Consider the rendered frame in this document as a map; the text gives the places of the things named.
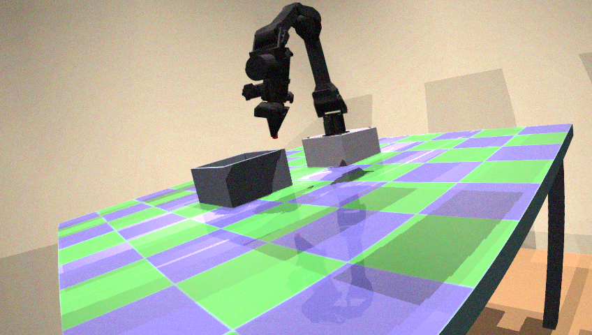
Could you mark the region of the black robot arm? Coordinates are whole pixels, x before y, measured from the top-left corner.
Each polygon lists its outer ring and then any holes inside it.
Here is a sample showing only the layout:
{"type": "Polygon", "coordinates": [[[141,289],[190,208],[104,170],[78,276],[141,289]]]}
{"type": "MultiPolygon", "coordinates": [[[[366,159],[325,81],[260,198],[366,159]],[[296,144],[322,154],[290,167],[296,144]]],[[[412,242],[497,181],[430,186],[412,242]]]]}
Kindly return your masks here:
{"type": "MultiPolygon", "coordinates": [[[[321,16],[313,7],[292,3],[286,5],[271,24],[258,29],[254,34],[253,50],[246,62],[245,72],[250,80],[260,81],[270,77],[288,77],[290,57],[293,53],[288,43],[289,29],[293,27],[298,36],[304,40],[309,57],[315,89],[312,91],[314,106],[318,118],[323,117],[325,135],[339,135],[346,131],[343,114],[347,106],[336,88],[330,81],[327,64],[320,42],[321,16]],[[325,114],[325,112],[341,111],[325,114]]],[[[245,84],[242,96],[246,101],[261,96],[267,99],[266,82],[245,84]]]]}

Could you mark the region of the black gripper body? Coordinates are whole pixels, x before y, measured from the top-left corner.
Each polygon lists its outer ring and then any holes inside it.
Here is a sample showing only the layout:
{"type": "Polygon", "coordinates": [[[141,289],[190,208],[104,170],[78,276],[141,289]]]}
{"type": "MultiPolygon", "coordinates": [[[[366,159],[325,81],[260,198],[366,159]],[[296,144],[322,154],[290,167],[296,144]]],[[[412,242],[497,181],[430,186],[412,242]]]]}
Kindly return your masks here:
{"type": "Polygon", "coordinates": [[[254,116],[268,119],[281,119],[284,103],[293,103],[294,94],[288,90],[288,77],[270,77],[265,79],[267,85],[267,99],[254,108],[254,116]]]}

